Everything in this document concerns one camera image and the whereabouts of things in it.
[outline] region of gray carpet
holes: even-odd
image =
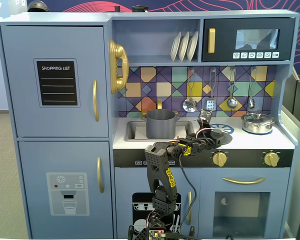
[[[10,116],[0,113],[0,238],[28,239]]]

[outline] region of play kitchen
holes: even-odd
[[[156,208],[145,149],[187,148],[187,136],[198,152],[165,149],[177,188],[166,228],[282,238],[298,143],[281,106],[299,14],[74,14],[0,21],[29,237],[139,235]]]

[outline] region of hanging utensil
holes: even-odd
[[[251,84],[252,73],[255,72],[254,82]],[[254,100],[254,86],[256,85],[256,78],[257,78],[257,68],[255,66],[251,67],[251,74],[249,80],[249,93],[248,93],[248,108],[254,109],[256,104]]]
[[[186,99],[184,100],[183,102],[183,109],[189,113],[193,113],[194,111],[197,110],[197,102],[192,98],[192,89],[194,88],[194,76],[193,76],[193,73],[194,73],[194,69],[193,68],[190,68],[189,69],[189,72],[191,73],[191,77],[188,79],[188,86],[189,86],[189,89],[190,89],[190,97],[189,99]]]
[[[211,75],[214,73],[214,85],[211,87]],[[216,86],[216,77],[217,77],[217,70],[215,67],[210,68],[210,80],[209,80],[209,86],[211,88],[211,97],[207,99],[206,101],[206,109],[215,111],[216,110],[216,98],[214,97],[214,88]]]
[[[236,67],[232,66],[230,68],[230,70],[231,70],[231,72],[230,72],[230,81],[229,81],[230,97],[229,97],[228,101],[226,102],[226,105],[230,109],[235,109],[238,105],[238,101],[234,98],[234,87],[235,87],[235,82],[236,82]]]

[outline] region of yellow label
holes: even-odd
[[[175,182],[175,178],[174,176],[172,175],[172,172],[170,170],[170,168],[168,168],[167,171],[165,171],[166,174],[168,175],[168,178],[169,178],[169,182],[170,182],[170,186],[173,188],[176,186],[176,182]]]
[[[186,145],[180,144],[180,143],[178,145],[186,147],[186,150],[184,151],[183,156],[189,156],[191,154],[191,147],[190,146],[186,146]]]

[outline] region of silver pot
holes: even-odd
[[[179,119],[178,113],[168,109],[148,111],[145,116],[146,137],[148,139],[174,139],[176,122]]]
[[[242,129],[252,134],[267,134],[272,130],[275,119],[262,113],[247,113],[241,117]]]

